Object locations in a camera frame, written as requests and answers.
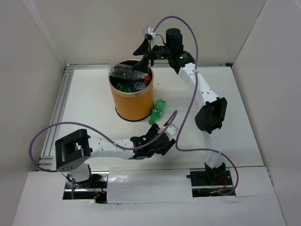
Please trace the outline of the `clear bottle white cap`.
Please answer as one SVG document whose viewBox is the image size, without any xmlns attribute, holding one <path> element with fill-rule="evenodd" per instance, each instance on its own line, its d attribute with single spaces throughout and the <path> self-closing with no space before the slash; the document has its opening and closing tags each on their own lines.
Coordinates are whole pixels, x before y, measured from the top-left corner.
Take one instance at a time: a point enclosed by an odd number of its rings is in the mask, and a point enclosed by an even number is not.
<svg viewBox="0 0 301 226">
<path fill-rule="evenodd" d="M 140 80 L 148 76 L 148 73 L 143 73 L 134 70 L 132 66 L 125 64 L 115 64 L 108 69 L 109 76 L 126 80 Z"/>
</svg>

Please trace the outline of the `red label water bottle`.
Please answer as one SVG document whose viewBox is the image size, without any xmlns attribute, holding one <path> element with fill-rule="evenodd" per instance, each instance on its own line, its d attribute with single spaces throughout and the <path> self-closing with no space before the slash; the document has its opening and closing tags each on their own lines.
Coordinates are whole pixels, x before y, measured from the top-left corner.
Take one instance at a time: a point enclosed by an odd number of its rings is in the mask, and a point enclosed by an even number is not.
<svg viewBox="0 0 301 226">
<path fill-rule="evenodd" d="M 151 77 L 150 76 L 145 76 L 144 77 L 144 82 L 147 83 L 147 84 L 150 83 L 151 82 Z"/>
</svg>

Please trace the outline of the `blue label water bottle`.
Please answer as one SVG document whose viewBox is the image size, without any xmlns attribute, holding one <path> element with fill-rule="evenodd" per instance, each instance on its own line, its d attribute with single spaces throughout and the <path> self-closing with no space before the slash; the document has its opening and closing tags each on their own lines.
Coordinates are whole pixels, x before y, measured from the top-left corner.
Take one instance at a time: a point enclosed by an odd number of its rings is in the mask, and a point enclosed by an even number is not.
<svg viewBox="0 0 301 226">
<path fill-rule="evenodd" d="M 144 90 L 145 88 L 146 88 L 146 85 L 145 85 L 144 82 L 137 81 L 137 82 L 134 83 L 132 91 L 133 92 L 139 92 L 139 91 Z"/>
</svg>

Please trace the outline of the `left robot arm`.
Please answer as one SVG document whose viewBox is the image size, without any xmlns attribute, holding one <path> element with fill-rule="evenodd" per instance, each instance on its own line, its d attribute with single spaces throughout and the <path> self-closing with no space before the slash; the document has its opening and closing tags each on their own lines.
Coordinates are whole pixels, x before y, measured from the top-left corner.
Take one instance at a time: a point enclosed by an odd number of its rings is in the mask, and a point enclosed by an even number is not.
<svg viewBox="0 0 301 226">
<path fill-rule="evenodd" d="M 170 125 L 163 129 L 153 124 L 148 132 L 140 137 L 118 140 L 112 144 L 105 138 L 88 135 L 86 129 L 79 129 L 55 142 L 56 170 L 67 172 L 70 180 L 80 188 L 88 188 L 94 181 L 91 167 L 85 163 L 91 158 L 120 158 L 143 160 L 155 154 L 164 156 L 175 144 L 172 136 L 177 127 Z"/>
</svg>

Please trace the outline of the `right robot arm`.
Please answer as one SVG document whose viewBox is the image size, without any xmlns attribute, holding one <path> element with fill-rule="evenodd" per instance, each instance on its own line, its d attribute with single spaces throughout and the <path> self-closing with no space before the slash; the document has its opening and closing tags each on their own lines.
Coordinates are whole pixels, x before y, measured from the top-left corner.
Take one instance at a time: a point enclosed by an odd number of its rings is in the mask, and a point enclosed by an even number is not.
<svg viewBox="0 0 301 226">
<path fill-rule="evenodd" d="M 133 67 L 135 71 L 148 72 L 155 60 L 167 60 L 188 87 L 193 91 L 193 100 L 197 100 L 200 110 L 195 116 L 195 123 L 203 132 L 205 147 L 212 150 L 205 161 L 205 179 L 211 184 L 217 184 L 226 171 L 221 157 L 220 129 L 225 118 L 227 100 L 220 98 L 207 84 L 197 70 L 195 59 L 184 50 L 181 31 L 171 28 L 166 31 L 166 41 L 162 46 L 154 44 L 155 30 L 146 27 L 143 43 L 134 51 L 135 56 L 142 56 L 141 61 Z"/>
</svg>

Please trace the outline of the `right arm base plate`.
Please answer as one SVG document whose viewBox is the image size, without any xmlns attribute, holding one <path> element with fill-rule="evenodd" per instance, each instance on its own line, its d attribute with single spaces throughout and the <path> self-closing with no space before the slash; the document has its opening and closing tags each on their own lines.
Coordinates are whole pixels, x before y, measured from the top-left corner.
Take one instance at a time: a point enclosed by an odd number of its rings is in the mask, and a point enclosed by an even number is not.
<svg viewBox="0 0 301 226">
<path fill-rule="evenodd" d="M 191 182 L 194 198 L 222 196 L 233 189 L 233 181 L 229 170 L 215 179 L 208 179 L 204 169 L 191 170 L 186 178 Z"/>
</svg>

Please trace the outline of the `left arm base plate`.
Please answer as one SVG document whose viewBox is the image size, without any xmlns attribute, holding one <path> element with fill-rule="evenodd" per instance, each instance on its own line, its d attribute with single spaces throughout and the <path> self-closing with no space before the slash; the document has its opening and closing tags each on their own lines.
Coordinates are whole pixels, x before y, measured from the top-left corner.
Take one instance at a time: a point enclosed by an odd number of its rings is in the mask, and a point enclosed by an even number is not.
<svg viewBox="0 0 301 226">
<path fill-rule="evenodd" d="M 66 181 L 63 200 L 92 200 L 94 203 L 107 204 L 108 172 L 92 172 L 86 182 L 72 183 L 71 174 L 64 175 Z"/>
</svg>

